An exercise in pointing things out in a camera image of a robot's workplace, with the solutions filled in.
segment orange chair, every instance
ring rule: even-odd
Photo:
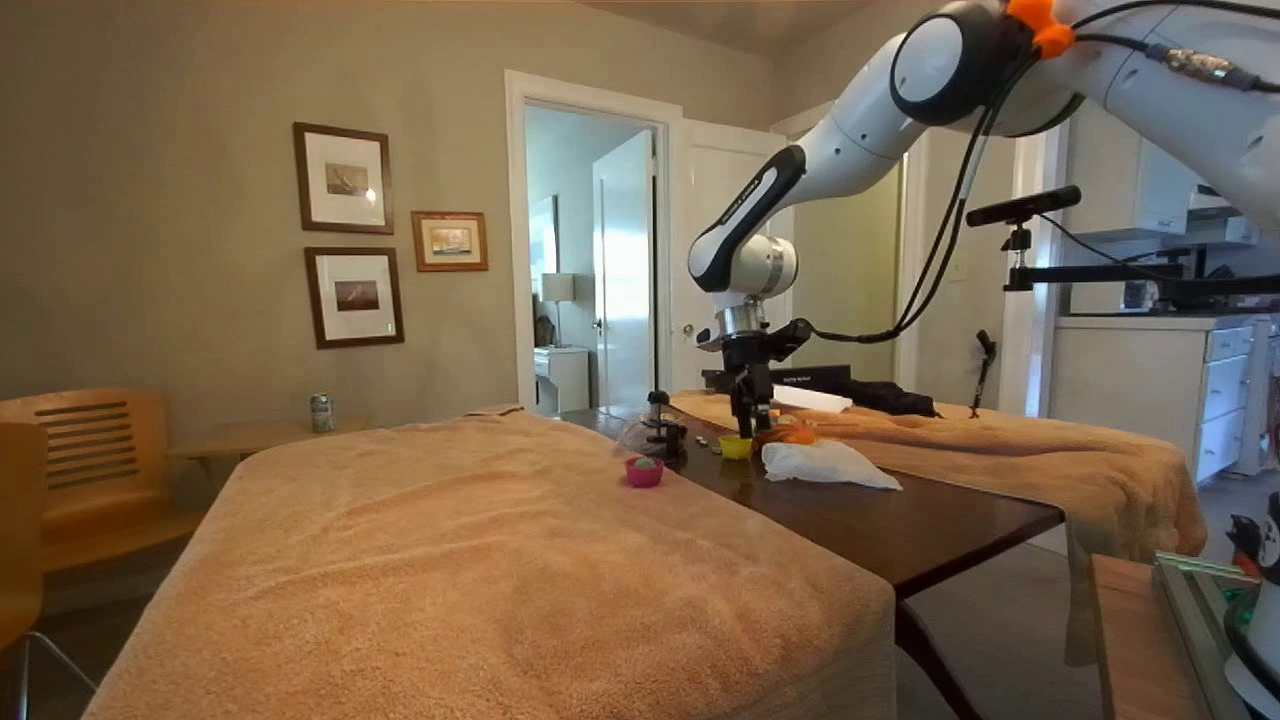
[[[86,692],[86,672],[37,632],[45,607],[41,505],[45,505],[45,431],[37,425],[0,425],[0,648],[23,640],[17,717],[31,713],[31,648],[55,656]]]
[[[0,420],[45,429],[41,570],[63,571],[190,537],[162,486],[169,415],[142,388],[0,401]]]

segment floor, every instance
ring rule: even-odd
[[[1228,559],[1224,527],[1235,514],[1262,518],[1262,502],[1272,493],[1280,493],[1280,471],[1260,479],[1228,477],[1202,487],[1202,557]],[[45,632],[59,640],[91,676],[103,676],[176,552],[178,548],[169,548],[97,576],[55,581],[49,594],[50,613]],[[1060,552],[1021,543],[983,570],[916,596],[911,607],[983,717],[1104,717],[1096,670],[1064,665],[1067,570]],[[0,713],[17,706],[17,659],[17,648],[0,656]],[[68,672],[49,665],[49,656],[37,659],[31,676],[37,720],[70,720],[85,713],[86,692]],[[898,717],[950,717],[909,656],[898,656]]]

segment tan towel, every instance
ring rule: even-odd
[[[689,392],[670,404],[711,429],[735,429],[727,395]],[[923,477],[978,493],[1056,505],[1067,518],[1070,656],[1091,656],[1086,557],[1153,559],[1153,552],[1202,548],[1202,518],[1184,457],[1153,438],[1114,429],[1026,420],[939,404],[939,415],[887,415],[853,409],[781,413],[849,440],[891,477]]]
[[[468,415],[243,460],[86,717],[891,717],[891,659],[885,581]]]

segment white robotic arm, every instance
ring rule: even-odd
[[[1280,88],[1247,69],[1280,63],[1280,0],[958,0],[887,40],[830,113],[774,154],[697,237],[689,273],[718,296],[738,431],[767,425],[767,360],[804,329],[767,337],[756,304],[792,290],[796,247],[753,237],[770,213],[875,186],[929,123],[1022,136],[1060,123],[1081,96],[1197,169],[1256,230],[1280,237]]]

